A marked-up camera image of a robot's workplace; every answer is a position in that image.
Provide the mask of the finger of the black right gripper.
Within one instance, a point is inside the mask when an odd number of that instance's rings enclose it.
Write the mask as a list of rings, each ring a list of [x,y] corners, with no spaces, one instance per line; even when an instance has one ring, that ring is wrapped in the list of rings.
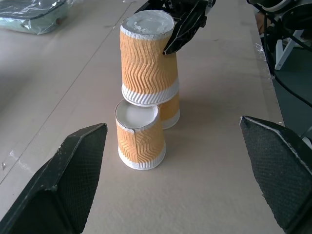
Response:
[[[174,26],[173,33],[163,49],[164,55],[176,53],[194,37],[200,27],[205,27],[206,8],[206,2],[197,2],[189,12],[183,14]]]
[[[157,9],[157,0],[147,0],[139,9],[136,10],[136,13],[144,10],[156,10]]]

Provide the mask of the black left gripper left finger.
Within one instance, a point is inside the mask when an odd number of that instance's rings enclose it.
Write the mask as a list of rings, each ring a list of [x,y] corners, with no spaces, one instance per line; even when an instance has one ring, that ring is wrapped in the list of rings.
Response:
[[[0,234],[82,234],[101,171],[107,125],[82,128],[41,166],[0,221]]]

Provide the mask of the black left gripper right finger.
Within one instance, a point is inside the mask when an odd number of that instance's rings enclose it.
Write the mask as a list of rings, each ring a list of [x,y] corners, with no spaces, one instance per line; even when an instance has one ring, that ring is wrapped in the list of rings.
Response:
[[[253,175],[285,234],[312,234],[312,146],[279,124],[242,116]]]

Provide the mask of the orange ribbed paper cup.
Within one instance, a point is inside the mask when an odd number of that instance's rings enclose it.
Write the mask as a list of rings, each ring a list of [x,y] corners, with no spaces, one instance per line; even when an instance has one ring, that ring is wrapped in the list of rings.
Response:
[[[176,54],[163,54],[174,26],[162,10],[139,11],[121,23],[121,91],[128,102],[160,105],[178,93]]]
[[[180,118],[180,97],[179,92],[168,102],[159,105],[162,129],[173,127]]]
[[[116,106],[115,118],[120,159],[135,170],[157,167],[166,154],[159,108],[140,107],[123,99]]]

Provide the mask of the black and white machine base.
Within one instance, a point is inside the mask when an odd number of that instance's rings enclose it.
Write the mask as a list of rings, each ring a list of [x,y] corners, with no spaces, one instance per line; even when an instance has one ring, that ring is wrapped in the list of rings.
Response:
[[[248,4],[259,7],[268,13],[281,14],[305,4],[312,4],[312,0],[246,0]]]

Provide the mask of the clear plastic bag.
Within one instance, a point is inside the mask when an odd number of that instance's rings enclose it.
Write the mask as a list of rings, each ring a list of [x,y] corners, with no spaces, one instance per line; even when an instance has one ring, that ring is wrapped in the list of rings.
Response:
[[[55,30],[77,0],[0,0],[0,29],[41,35]]]

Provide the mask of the white metal frame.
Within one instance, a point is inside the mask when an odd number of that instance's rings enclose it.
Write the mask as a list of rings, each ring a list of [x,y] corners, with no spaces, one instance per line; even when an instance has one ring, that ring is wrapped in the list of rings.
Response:
[[[291,38],[279,39],[275,47],[275,70],[280,70],[286,62],[293,48],[303,48]]]

